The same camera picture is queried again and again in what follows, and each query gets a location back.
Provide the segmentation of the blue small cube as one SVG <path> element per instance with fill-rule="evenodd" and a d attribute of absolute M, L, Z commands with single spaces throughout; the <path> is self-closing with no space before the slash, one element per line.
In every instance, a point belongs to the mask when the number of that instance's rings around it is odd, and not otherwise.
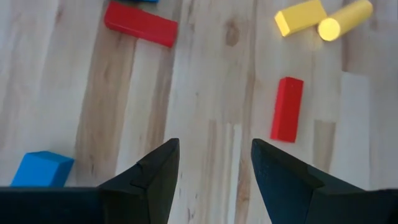
<path fill-rule="evenodd" d="M 11 187 L 63 187 L 74 161 L 50 151 L 29 152 L 22 158 Z"/>

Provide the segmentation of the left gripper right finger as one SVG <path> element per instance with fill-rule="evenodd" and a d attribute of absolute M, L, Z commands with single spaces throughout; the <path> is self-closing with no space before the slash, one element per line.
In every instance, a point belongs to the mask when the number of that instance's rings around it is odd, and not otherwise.
<path fill-rule="evenodd" d="M 252 140 L 251 161 L 272 224 L 305 224 L 313 193 L 318 189 L 333 194 L 363 191 L 262 139 Z"/>

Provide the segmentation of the yellow wooden cylinder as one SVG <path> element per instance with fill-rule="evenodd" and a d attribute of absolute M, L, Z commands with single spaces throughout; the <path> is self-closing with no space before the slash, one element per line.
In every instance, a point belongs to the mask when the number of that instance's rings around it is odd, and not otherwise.
<path fill-rule="evenodd" d="M 325 41 L 334 41 L 354 29 L 373 13 L 369 0 L 357 0 L 323 19 L 318 25 L 318 34 Z"/>

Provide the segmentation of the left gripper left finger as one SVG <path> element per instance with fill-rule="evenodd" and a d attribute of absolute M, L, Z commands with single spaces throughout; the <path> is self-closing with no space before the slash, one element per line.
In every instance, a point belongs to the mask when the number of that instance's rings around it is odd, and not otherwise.
<path fill-rule="evenodd" d="M 105 224 L 167 224 L 180 160 L 172 138 L 99 186 Z"/>

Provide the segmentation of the red wooden block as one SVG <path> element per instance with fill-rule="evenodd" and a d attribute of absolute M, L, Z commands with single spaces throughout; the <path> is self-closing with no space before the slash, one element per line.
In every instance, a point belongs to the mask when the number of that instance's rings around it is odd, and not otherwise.
<path fill-rule="evenodd" d="M 110 1 L 104 24 L 111 30 L 128 34 L 166 47 L 173 47 L 178 36 L 178 23 L 118 1 Z"/>
<path fill-rule="evenodd" d="M 295 142 L 299 124 L 304 81 L 284 77 L 279 81 L 272 120 L 273 140 Z"/>

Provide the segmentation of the yellow wooden block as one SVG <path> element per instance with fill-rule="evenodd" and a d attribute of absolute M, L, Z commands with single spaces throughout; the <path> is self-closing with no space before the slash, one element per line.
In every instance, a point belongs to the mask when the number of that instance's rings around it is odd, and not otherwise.
<path fill-rule="evenodd" d="M 283 37 L 318 24 L 327 17 L 320 0 L 308 0 L 280 10 L 274 16 Z"/>

